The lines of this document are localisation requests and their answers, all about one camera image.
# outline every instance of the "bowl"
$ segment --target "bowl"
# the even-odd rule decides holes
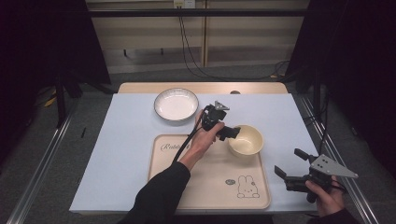
[[[181,88],[161,92],[154,101],[155,112],[163,119],[185,120],[198,108],[198,98],[192,92]]]
[[[257,129],[249,125],[236,127],[241,128],[239,134],[228,139],[229,149],[236,157],[249,158],[262,150],[264,139]]]

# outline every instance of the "cable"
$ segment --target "cable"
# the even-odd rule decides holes
[[[187,139],[184,141],[183,145],[178,149],[172,163],[177,162],[178,158],[180,157],[180,154],[183,152],[184,148],[187,146],[187,144],[190,142],[190,140],[195,136],[195,134],[202,128],[198,128],[199,123],[202,120],[202,116],[204,115],[205,111],[207,110],[207,106],[204,108],[202,111],[201,115],[199,116],[198,120],[195,122],[194,128],[192,129],[192,132],[189,134]]]
[[[326,92],[325,103],[321,106],[320,112],[318,114],[316,114],[316,115],[312,115],[312,116],[308,116],[308,117],[304,117],[303,118],[303,120],[312,119],[311,122],[305,124],[306,127],[311,125],[315,121],[317,121],[318,120],[317,117],[320,117],[324,112],[326,112],[327,107],[328,107],[328,103],[329,103],[329,93]]]
[[[182,17],[179,17],[178,20],[179,20],[179,23],[180,23],[181,42],[182,42],[182,45],[183,45],[183,58],[184,58],[184,64],[186,64],[187,69],[188,69],[193,75],[195,75],[196,77],[202,77],[202,76],[199,76],[198,74],[195,74],[194,72],[192,72],[192,70],[189,68],[189,66],[188,66],[188,64],[187,64],[186,52],[185,52],[185,45],[184,45],[184,39],[186,39],[187,48],[188,48],[188,50],[189,50],[190,56],[191,56],[191,58],[192,58],[192,61],[193,61],[193,63],[195,64],[196,68],[198,68],[198,70],[199,70],[201,73],[203,73],[203,74],[206,75],[207,77],[216,78],[216,79],[221,80],[221,81],[227,81],[227,80],[222,79],[222,78],[219,78],[219,77],[210,76],[209,74],[206,74],[204,71],[202,71],[202,70],[198,67],[198,65],[196,64],[196,62],[195,62],[195,60],[194,60],[194,57],[192,56],[192,53],[191,53],[191,48],[190,48],[189,40],[187,39],[186,30],[185,30],[185,28],[184,28],[183,18],[182,18]]]
[[[326,139],[326,136],[327,136],[327,119],[328,119],[328,107],[329,107],[329,101],[330,101],[330,97],[329,97],[329,93],[328,92],[326,92],[326,96],[325,96],[325,120],[324,120],[324,130],[323,130],[323,134],[322,134],[322,137],[321,137],[321,141],[320,141],[320,144],[319,144],[319,147],[318,147],[318,154],[320,155],[321,154],[321,151],[322,151],[322,146],[323,146],[323,143],[324,143],[324,141],[325,141],[325,139]]]
[[[334,185],[332,185],[332,188],[334,188],[334,189],[340,189],[341,191],[343,191],[343,193],[348,193],[348,192],[347,192],[347,188],[346,188],[343,184],[341,184],[339,181],[333,180],[332,182],[335,182],[335,183],[337,183],[338,185],[340,185],[340,187],[339,187],[339,186],[334,186]]]
[[[276,64],[275,64],[275,72],[273,73],[273,75],[281,76],[281,75],[279,74],[279,69],[282,68],[282,66],[283,66],[285,63],[289,63],[289,62],[290,62],[290,61],[287,60],[287,61],[282,61],[282,62],[276,63]]]
[[[238,79],[244,79],[244,80],[260,80],[260,79],[264,79],[264,78],[267,78],[267,77],[270,77],[270,76],[273,75],[273,74],[271,74],[271,75],[264,76],[264,77],[215,77],[215,76],[209,75],[208,73],[204,72],[204,71],[197,65],[197,63],[196,63],[195,60],[194,60],[194,57],[192,56],[192,52],[191,52],[191,48],[190,48],[190,43],[189,43],[189,40],[188,40],[187,35],[186,35],[186,29],[185,29],[185,27],[184,27],[184,21],[183,21],[183,18],[182,18],[182,17],[179,17],[179,23],[180,23],[180,31],[181,31],[181,40],[182,40],[182,45],[183,45],[183,58],[184,58],[184,63],[186,64],[187,69],[188,69],[193,75],[195,75],[195,76],[197,76],[197,77],[202,77],[202,76],[199,76],[198,74],[193,73],[193,72],[191,71],[191,69],[189,68],[189,66],[187,65],[187,60],[186,60],[186,55],[185,55],[184,39],[186,39],[187,49],[188,49],[188,51],[189,51],[189,53],[190,53],[190,56],[191,56],[191,58],[192,58],[192,61],[193,61],[194,65],[195,65],[195,67],[196,67],[203,75],[205,75],[205,76],[207,76],[207,77],[212,77],[212,78],[215,78],[215,79],[218,79],[218,80],[221,80],[221,81],[229,81],[229,80],[227,80],[227,79],[231,79],[231,80],[238,80]]]
[[[297,76],[299,76],[302,72],[306,72],[308,70],[308,66],[300,66],[298,68],[296,68],[294,71],[290,72],[288,75],[280,77],[277,82],[281,82],[281,83],[288,83],[291,81],[294,81],[296,79]]]

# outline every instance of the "human hand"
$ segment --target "human hand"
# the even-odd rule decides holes
[[[195,117],[195,123],[198,122],[201,117],[203,110],[201,110]],[[194,135],[191,140],[191,147],[187,150],[186,154],[180,159],[189,170],[200,160],[209,147],[216,142],[216,133],[224,127],[223,122],[217,123],[211,130],[205,131],[201,128],[201,124],[198,125],[198,132]]]
[[[336,182],[335,176],[332,176],[332,184],[339,187]],[[340,189],[331,188],[330,192],[327,193],[324,189],[315,184],[314,182],[307,180],[305,185],[314,193],[317,197],[317,208],[320,217],[324,217],[344,209],[343,191]]]

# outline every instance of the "tray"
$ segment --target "tray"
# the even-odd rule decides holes
[[[166,169],[186,134],[162,134],[155,138],[148,179]],[[271,202],[260,154],[236,158],[218,139],[191,171],[191,179],[177,209],[263,209]],[[180,158],[188,150],[188,144]]]

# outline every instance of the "black sleeve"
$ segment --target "black sleeve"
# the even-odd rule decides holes
[[[152,177],[137,193],[134,207],[119,224],[168,223],[190,176],[190,171],[184,164],[174,162]]]
[[[348,224],[360,224],[345,208],[334,214],[313,218],[308,221],[308,224],[338,224],[338,223],[348,223]]]

